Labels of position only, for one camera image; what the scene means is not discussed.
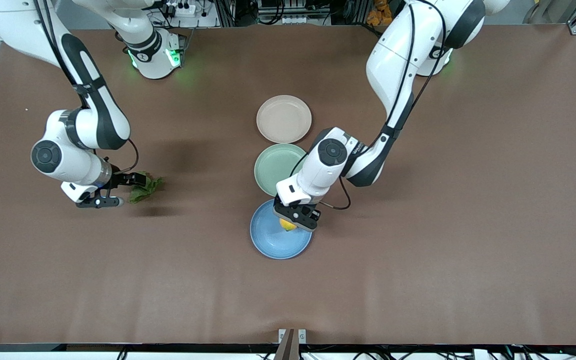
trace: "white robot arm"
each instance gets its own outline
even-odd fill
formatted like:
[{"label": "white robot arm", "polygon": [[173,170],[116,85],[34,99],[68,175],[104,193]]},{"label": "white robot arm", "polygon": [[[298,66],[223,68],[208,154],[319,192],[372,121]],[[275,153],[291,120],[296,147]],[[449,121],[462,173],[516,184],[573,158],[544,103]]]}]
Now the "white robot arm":
[{"label": "white robot arm", "polygon": [[185,37],[155,29],[142,9],[154,0],[73,0],[104,18],[121,36],[132,64],[148,79],[161,79],[181,66]]},{"label": "white robot arm", "polygon": [[315,207],[337,178],[355,187],[372,185],[414,106],[415,75],[438,73],[450,50],[478,34],[485,14],[483,0],[407,0],[366,64],[368,82],[387,114],[379,135],[366,146],[338,127],[320,132],[302,169],[277,183],[275,215],[314,231],[321,214]]},{"label": "white robot arm", "polygon": [[144,183],[95,154],[118,150],[130,137],[128,119],[83,43],[70,34],[48,0],[0,0],[0,36],[7,45],[62,68],[82,107],[50,114],[30,160],[42,174],[62,181],[79,207],[117,207],[120,198],[102,198],[99,189]]}]

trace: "wire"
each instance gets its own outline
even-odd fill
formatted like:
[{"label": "wire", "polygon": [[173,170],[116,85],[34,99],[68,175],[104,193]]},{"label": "wire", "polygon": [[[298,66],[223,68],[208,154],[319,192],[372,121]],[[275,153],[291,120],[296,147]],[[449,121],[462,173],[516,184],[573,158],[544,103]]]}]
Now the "wire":
[{"label": "wire", "polygon": [[415,105],[417,104],[419,98],[421,97],[421,94],[424,93],[426,86],[430,82],[430,79],[433,77],[433,75],[435,75],[435,70],[437,70],[439,61],[446,54],[444,52],[444,46],[446,45],[446,19],[444,19],[444,14],[442,14],[442,12],[439,11],[439,9],[434,4],[431,4],[426,0],[419,0],[419,2],[432,7],[437,12],[437,14],[439,14],[439,17],[441,18],[441,48],[439,49],[439,55],[437,55],[437,60],[434,62],[434,66],[432,66],[432,71],[430,71],[430,75],[428,76],[428,78],[426,78],[425,82],[423,83],[423,86],[421,86],[421,90],[419,90],[418,94],[416,94],[416,97],[414,98],[412,107],[410,107],[410,111],[412,111],[415,108]]},{"label": "wire", "polygon": [[301,159],[299,159],[299,161],[297,161],[297,164],[295,164],[295,165],[292,167],[292,171],[290,171],[290,176],[293,176],[293,174],[295,173],[295,170],[297,170],[297,166],[299,166],[299,164],[301,164],[301,162],[302,162],[304,159],[306,159],[306,157],[308,157],[308,153],[310,153],[310,152],[304,153],[304,155],[301,157]]},{"label": "wire", "polygon": [[162,7],[157,7],[157,10],[159,10],[159,13],[161,14],[162,18],[164,18],[164,20],[166,21],[166,23],[168,24],[167,29],[172,29],[173,26],[170,24],[169,19],[166,17],[166,15],[164,14],[164,11],[162,11]]},{"label": "wire", "polygon": [[328,9],[328,14],[324,18],[324,22],[321,23],[322,26],[326,25],[326,20],[328,20],[330,16],[333,16],[334,14],[339,14],[340,12],[343,11],[343,10],[336,10],[335,12],[331,13],[330,10],[332,9]]},{"label": "wire", "polygon": [[329,208],[334,209],[334,210],[346,210],[346,209],[350,208],[350,205],[352,205],[352,202],[350,201],[350,195],[348,194],[348,190],[346,189],[346,185],[344,185],[344,182],[342,181],[341,176],[339,177],[339,183],[341,184],[341,189],[343,189],[343,193],[345,194],[345,198],[348,199],[348,205],[346,205],[344,207],[337,207],[337,206],[330,205],[329,203],[326,203],[323,201],[320,201],[320,203],[322,205],[325,205],[326,207],[329,207]]},{"label": "wire", "polygon": [[137,164],[139,163],[139,150],[137,150],[137,145],[135,145],[135,142],[133,142],[133,139],[128,139],[128,142],[130,143],[130,145],[132,145],[132,148],[134,149],[134,163],[132,164],[132,166],[125,168],[123,170],[119,170],[117,172],[115,172],[115,174],[123,174],[123,173],[127,173],[128,171],[131,171],[135,168],[135,166],[137,166]]},{"label": "wire", "polygon": [[[392,103],[392,107],[390,109],[390,112],[388,113],[388,117],[386,118],[386,125],[388,125],[388,123],[391,121],[391,118],[393,117],[393,113],[395,112],[395,107],[397,107],[398,102],[400,102],[400,95],[402,95],[402,89],[404,87],[404,82],[406,81],[406,74],[408,73],[408,69],[409,69],[409,64],[410,64],[410,60],[412,60],[412,51],[413,48],[415,46],[415,13],[414,11],[412,11],[412,5],[408,4],[407,5],[410,8],[410,24],[411,24],[411,31],[410,31],[410,49],[408,50],[408,56],[407,56],[407,60],[406,60],[406,66],[404,67],[404,71],[401,74],[401,81],[399,82],[399,87],[397,90],[397,95],[395,96],[395,101]],[[375,139],[372,141],[372,143],[370,143],[370,146],[368,146],[368,148],[372,148],[375,143],[377,142],[377,139],[379,139],[379,137],[381,137],[382,134],[379,133],[377,135],[377,137],[375,137]]]},{"label": "wire", "polygon": [[119,354],[117,355],[117,360],[126,360],[126,358],[128,357],[128,349],[129,346],[128,345],[124,345],[121,347],[121,351],[119,351]]},{"label": "wire", "polygon": [[535,351],[535,350],[531,350],[530,348],[528,348],[528,346],[524,346],[526,348],[526,350],[530,351],[531,353],[535,353],[537,356],[539,356],[542,360],[550,360],[550,358],[544,356],[544,354],[542,354],[539,351]]},{"label": "wire", "polygon": [[381,31],[377,31],[377,29],[375,29],[374,27],[368,25],[367,23],[363,23],[363,22],[353,22],[350,23],[350,25],[361,25],[363,28],[365,28],[366,30],[368,30],[369,32],[375,34],[375,36],[377,36],[377,38],[382,37],[382,35],[384,34]]},{"label": "wire", "polygon": [[377,358],[376,358],[375,356],[373,356],[373,354],[371,354],[371,353],[369,353],[369,352],[365,352],[365,351],[362,351],[362,352],[356,354],[356,355],[352,358],[352,360],[357,360],[357,358],[359,358],[359,356],[361,356],[361,355],[368,355],[368,356],[370,356],[370,358],[371,358],[372,360],[377,360]]},{"label": "wire", "polygon": [[[292,170],[290,171],[290,176],[293,176],[293,174],[295,173],[295,170],[297,170],[297,167],[299,166],[299,164],[302,163],[302,161],[304,161],[304,159],[306,159],[306,157],[308,157],[308,154],[310,152],[306,152],[304,153],[304,155],[301,157],[301,159],[299,159],[299,161],[297,161],[297,164],[295,164],[292,167]],[[352,202],[350,201],[350,194],[348,194],[348,190],[346,189],[346,185],[344,185],[343,180],[341,179],[341,176],[339,177],[339,183],[341,184],[341,189],[343,189],[343,193],[345,194],[345,198],[348,199],[348,205],[343,206],[343,207],[338,207],[338,206],[334,206],[334,205],[330,205],[329,203],[320,201],[319,203],[324,205],[325,207],[329,207],[331,209],[334,210],[346,210],[348,208],[350,208],[350,205],[352,204]]]},{"label": "wire", "polygon": [[279,20],[281,20],[283,18],[284,9],[286,7],[286,4],[284,3],[284,0],[275,0],[275,2],[277,2],[277,11],[274,13],[274,17],[272,18],[272,20],[270,20],[269,22],[265,22],[265,21],[259,20],[259,16],[258,16],[256,21],[259,24],[274,25],[274,24],[278,23]]},{"label": "wire", "polygon": [[[39,16],[39,22],[41,23],[41,29],[43,30],[43,33],[46,36],[46,39],[48,40],[48,45],[50,45],[50,48],[52,50],[52,53],[54,54],[55,59],[57,59],[57,63],[59,64],[61,71],[63,71],[64,75],[66,75],[66,78],[68,79],[68,81],[70,82],[71,85],[76,85],[76,82],[73,78],[73,76],[71,75],[71,73],[68,71],[68,68],[66,67],[66,63],[64,62],[64,59],[62,58],[62,53],[59,51],[59,48],[57,46],[57,39],[55,38],[55,29],[53,29],[53,21],[51,19],[50,16],[50,10],[48,8],[48,0],[43,0],[43,6],[44,6],[44,10],[46,11],[46,18],[44,19],[44,14],[42,13],[41,10],[41,6],[39,6],[39,0],[33,0],[34,2],[34,7],[35,10],[37,12],[37,16]],[[48,27],[46,27],[46,21],[48,22],[48,27],[50,27],[50,32],[48,31]],[[86,99],[84,98],[84,96],[82,96],[81,94],[77,94],[79,96],[79,100],[81,100],[81,108],[82,109],[88,109],[88,104],[86,103]]]}]

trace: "lemon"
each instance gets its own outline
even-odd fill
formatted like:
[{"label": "lemon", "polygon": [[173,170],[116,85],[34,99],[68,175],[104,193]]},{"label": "lemon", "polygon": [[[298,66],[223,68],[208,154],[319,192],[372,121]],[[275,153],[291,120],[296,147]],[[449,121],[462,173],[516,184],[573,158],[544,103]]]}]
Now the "lemon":
[{"label": "lemon", "polygon": [[281,225],[281,227],[286,230],[286,231],[292,231],[295,230],[297,228],[297,225],[293,224],[293,223],[289,223],[288,221],[286,221],[285,219],[279,219],[279,225]]}]

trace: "green led light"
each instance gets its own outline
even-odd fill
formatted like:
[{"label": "green led light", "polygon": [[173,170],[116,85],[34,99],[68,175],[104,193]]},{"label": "green led light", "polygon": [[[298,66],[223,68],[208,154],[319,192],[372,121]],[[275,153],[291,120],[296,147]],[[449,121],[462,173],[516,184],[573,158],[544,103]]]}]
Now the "green led light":
[{"label": "green led light", "polygon": [[175,68],[180,66],[181,60],[179,59],[179,54],[177,53],[176,50],[166,50],[166,55],[170,60],[170,65],[172,65]]},{"label": "green led light", "polygon": [[128,50],[128,55],[130,56],[130,60],[132,60],[133,68],[137,69],[137,63],[135,62],[135,58],[133,57],[133,54],[130,52],[130,50]]}]

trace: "brown table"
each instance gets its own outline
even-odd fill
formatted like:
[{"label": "brown table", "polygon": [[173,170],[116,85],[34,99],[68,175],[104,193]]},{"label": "brown table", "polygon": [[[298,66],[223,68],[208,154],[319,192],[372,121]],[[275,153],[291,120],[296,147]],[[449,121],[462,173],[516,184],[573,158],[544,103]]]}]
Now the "brown table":
[{"label": "brown table", "polygon": [[[30,164],[46,118],[78,101],[57,68],[0,51],[0,343],[576,342],[576,36],[486,26],[430,82],[378,182],[324,209],[297,258],[254,248],[269,199],[255,115],[291,94],[307,147],[340,126],[363,141],[385,111],[360,27],[197,30],[186,67],[131,68],[110,31],[78,32],[130,118],[139,170],[164,191],[82,210]],[[423,79],[418,79],[419,89]],[[130,164],[124,146],[107,152]],[[343,204],[335,187],[327,200]]]}]

